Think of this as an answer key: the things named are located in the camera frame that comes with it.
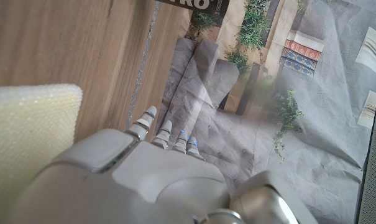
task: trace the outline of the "wood grain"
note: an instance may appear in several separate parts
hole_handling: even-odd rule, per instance
[[[138,119],[151,105],[156,106],[157,109],[160,108],[168,74],[170,73],[170,65],[177,42],[178,30],[181,26],[180,18],[182,14],[182,8],[160,3],[152,41],[142,74],[142,84],[132,116],[133,121]],[[154,135],[155,122],[147,135],[148,140],[152,139]]]
[[[124,129],[154,5],[0,1],[0,86],[74,83],[84,93],[77,141],[106,127]]]

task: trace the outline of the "green plant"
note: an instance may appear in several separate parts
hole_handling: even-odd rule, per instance
[[[193,11],[189,30],[185,38],[196,40],[197,36],[202,34],[205,30],[215,27],[216,24],[217,17],[215,15]]]
[[[307,13],[306,8],[307,8],[307,6],[306,6],[306,3],[304,2],[304,0],[298,0],[297,12],[299,12],[301,14],[306,14]]]
[[[294,121],[299,116],[304,116],[302,111],[298,111],[298,104],[293,98],[294,90],[279,90],[272,100],[265,105],[268,114],[276,119],[278,125],[282,126],[280,131],[275,134],[273,143],[275,144],[275,152],[283,159],[280,150],[284,149],[283,136],[289,131],[302,132],[301,127],[294,125]]]
[[[252,64],[249,63],[249,57],[245,54],[245,50],[239,50],[234,48],[231,51],[225,51],[226,59],[235,63],[239,70],[239,81],[242,81],[244,77],[250,73]]]
[[[258,4],[252,4],[251,0],[246,5],[246,12],[239,33],[236,35],[237,46],[251,48],[251,50],[265,47],[262,36],[270,29],[270,24],[265,15],[266,2],[256,1]]]
[[[258,12],[265,11],[271,0],[247,0],[247,5]]]

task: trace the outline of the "book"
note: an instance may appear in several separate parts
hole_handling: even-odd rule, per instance
[[[313,78],[314,70],[286,57],[281,57],[279,64]]]
[[[287,40],[292,40],[297,44],[300,44],[302,46],[305,46],[318,52],[323,51],[323,47],[325,44],[324,40],[317,39],[297,30],[291,30],[287,35]]]
[[[309,47],[297,44],[293,40],[286,40],[285,47],[299,53],[302,56],[308,57],[312,60],[319,61],[321,52],[310,49]]]
[[[294,51],[292,51],[291,49],[288,49],[288,48],[284,48],[283,49],[283,52],[282,52],[282,57],[286,57],[286,58],[289,58],[295,62],[298,62],[312,70],[314,70],[316,68],[316,64],[317,62],[314,61],[314,60],[311,60],[307,57],[304,57],[302,55],[300,55],[299,53],[296,53]]]

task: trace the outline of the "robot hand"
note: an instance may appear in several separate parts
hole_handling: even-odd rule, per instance
[[[170,121],[145,142],[156,112],[151,106],[124,133],[104,129],[54,158],[15,203],[9,223],[316,223],[268,172],[230,198],[195,137],[181,131],[166,150]]]

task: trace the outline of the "yellow sponge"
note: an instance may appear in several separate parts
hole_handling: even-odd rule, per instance
[[[73,144],[76,85],[0,87],[0,223],[34,175]]]

